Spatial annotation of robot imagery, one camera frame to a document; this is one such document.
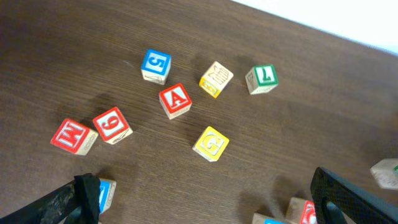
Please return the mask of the red Q letter block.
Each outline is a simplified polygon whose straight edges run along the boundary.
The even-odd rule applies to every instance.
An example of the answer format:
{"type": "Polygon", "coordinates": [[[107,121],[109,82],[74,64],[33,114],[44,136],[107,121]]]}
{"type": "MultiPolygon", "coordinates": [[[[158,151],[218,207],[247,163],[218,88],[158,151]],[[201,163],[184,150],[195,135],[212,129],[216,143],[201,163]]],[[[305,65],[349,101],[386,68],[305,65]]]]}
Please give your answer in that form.
{"type": "Polygon", "coordinates": [[[293,224],[317,224],[315,204],[310,200],[292,197],[285,214],[285,221],[293,224]]]}

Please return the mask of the green L letter block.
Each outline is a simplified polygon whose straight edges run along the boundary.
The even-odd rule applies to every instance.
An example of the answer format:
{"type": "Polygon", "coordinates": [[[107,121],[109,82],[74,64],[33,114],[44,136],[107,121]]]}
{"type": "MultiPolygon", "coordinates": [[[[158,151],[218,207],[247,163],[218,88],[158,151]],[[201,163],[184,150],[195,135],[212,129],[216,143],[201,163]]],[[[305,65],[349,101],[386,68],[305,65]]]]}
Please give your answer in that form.
{"type": "Polygon", "coordinates": [[[250,95],[268,93],[279,85],[275,68],[272,64],[252,67],[245,76],[250,95]]]}

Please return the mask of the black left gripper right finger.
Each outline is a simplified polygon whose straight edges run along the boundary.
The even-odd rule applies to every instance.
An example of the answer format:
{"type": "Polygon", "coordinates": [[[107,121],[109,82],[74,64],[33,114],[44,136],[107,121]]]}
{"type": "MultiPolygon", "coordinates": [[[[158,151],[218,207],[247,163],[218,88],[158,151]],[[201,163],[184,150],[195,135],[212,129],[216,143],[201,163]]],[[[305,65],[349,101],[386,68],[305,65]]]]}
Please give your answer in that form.
{"type": "Polygon", "coordinates": [[[397,207],[352,184],[332,171],[317,167],[310,186],[317,222],[397,224],[397,207]]]}

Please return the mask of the red A block upper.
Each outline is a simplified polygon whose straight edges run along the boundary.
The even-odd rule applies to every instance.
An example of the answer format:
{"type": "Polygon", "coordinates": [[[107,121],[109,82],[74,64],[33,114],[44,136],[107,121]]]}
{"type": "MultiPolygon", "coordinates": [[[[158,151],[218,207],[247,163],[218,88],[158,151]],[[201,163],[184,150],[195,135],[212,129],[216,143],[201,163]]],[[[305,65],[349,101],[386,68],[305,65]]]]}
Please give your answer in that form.
{"type": "Polygon", "coordinates": [[[186,113],[192,106],[192,100],[181,83],[161,91],[159,100],[169,119],[186,113]]]}

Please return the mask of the blue H block upper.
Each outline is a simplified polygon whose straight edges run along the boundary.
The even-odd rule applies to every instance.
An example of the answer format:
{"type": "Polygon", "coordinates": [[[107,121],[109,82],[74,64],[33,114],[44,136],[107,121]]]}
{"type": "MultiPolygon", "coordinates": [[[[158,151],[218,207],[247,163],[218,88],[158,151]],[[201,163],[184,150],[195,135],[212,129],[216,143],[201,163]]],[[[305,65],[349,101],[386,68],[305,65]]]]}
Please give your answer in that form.
{"type": "Polygon", "coordinates": [[[117,182],[115,180],[100,179],[99,209],[100,214],[107,211],[113,201],[117,182]]]}

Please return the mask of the blue P letter block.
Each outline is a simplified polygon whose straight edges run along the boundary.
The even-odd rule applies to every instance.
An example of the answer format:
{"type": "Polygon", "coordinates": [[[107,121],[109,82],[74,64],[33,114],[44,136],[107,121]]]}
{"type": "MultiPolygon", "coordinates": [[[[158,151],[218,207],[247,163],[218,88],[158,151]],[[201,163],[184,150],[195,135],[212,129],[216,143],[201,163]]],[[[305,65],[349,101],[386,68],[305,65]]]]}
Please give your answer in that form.
{"type": "Polygon", "coordinates": [[[285,224],[285,223],[280,220],[276,220],[272,217],[255,213],[252,217],[252,224],[285,224]]]}

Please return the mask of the green V letter block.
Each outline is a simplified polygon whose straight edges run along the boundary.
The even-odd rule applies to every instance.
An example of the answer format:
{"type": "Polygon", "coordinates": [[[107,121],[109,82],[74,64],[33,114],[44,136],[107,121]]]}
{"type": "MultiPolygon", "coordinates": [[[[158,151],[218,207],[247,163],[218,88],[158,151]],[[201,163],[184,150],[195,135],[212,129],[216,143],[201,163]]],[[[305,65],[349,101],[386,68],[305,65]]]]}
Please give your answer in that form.
{"type": "Polygon", "coordinates": [[[380,188],[397,190],[397,159],[383,159],[370,172],[380,188]]]}

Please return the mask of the blue 5 number block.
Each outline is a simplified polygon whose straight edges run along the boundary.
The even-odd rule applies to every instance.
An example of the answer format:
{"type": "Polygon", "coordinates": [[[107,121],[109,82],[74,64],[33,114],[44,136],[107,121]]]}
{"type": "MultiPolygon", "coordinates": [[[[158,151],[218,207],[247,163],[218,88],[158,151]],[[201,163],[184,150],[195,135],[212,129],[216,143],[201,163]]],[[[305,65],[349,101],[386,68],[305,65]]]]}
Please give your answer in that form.
{"type": "Polygon", "coordinates": [[[143,79],[165,85],[171,69],[171,59],[169,54],[149,49],[141,66],[143,79]]]}

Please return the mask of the yellow G letter block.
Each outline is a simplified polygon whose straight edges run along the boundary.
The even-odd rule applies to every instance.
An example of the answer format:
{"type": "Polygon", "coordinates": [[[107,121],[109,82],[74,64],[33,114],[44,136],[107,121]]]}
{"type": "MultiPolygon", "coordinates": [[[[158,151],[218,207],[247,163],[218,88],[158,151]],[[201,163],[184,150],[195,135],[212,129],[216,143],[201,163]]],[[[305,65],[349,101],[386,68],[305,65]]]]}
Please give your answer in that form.
{"type": "Polygon", "coordinates": [[[192,149],[209,162],[216,162],[229,144],[229,139],[208,126],[197,139],[192,149]]]}

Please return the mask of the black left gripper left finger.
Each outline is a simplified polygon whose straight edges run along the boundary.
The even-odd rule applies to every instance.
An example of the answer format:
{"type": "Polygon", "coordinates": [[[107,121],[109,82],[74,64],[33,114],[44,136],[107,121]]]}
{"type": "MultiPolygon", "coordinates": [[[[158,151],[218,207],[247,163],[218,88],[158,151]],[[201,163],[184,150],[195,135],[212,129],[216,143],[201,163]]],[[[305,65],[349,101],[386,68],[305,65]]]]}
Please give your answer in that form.
{"type": "Polygon", "coordinates": [[[1,218],[1,223],[98,223],[100,179],[91,174],[74,180],[1,218]]]}

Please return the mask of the red 6 number block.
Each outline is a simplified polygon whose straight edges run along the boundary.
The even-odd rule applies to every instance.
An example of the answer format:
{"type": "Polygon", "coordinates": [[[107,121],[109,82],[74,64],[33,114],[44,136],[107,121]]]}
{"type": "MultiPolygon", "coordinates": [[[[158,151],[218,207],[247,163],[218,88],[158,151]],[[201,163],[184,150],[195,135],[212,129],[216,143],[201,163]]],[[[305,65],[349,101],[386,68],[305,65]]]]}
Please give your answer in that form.
{"type": "Polygon", "coordinates": [[[130,125],[118,107],[111,108],[93,119],[104,142],[116,144],[133,133],[130,125]]]}

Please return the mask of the red M letter block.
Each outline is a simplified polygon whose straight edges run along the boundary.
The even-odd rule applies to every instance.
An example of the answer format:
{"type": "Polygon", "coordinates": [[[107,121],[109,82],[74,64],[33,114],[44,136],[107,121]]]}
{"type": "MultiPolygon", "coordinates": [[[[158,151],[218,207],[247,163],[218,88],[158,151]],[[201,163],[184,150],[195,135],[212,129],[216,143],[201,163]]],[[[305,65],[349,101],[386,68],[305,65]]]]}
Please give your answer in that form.
{"type": "Polygon", "coordinates": [[[71,154],[85,156],[96,141],[98,133],[72,119],[65,119],[50,143],[71,154]]]}

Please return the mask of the plain wood yellow block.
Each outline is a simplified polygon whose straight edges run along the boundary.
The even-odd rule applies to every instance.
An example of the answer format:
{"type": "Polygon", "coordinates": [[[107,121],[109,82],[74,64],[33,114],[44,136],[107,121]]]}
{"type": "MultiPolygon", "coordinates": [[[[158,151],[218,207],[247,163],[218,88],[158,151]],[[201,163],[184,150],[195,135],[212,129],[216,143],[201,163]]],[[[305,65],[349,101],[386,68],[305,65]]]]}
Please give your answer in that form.
{"type": "Polygon", "coordinates": [[[199,86],[213,98],[217,98],[234,74],[217,61],[200,78],[199,86]]]}

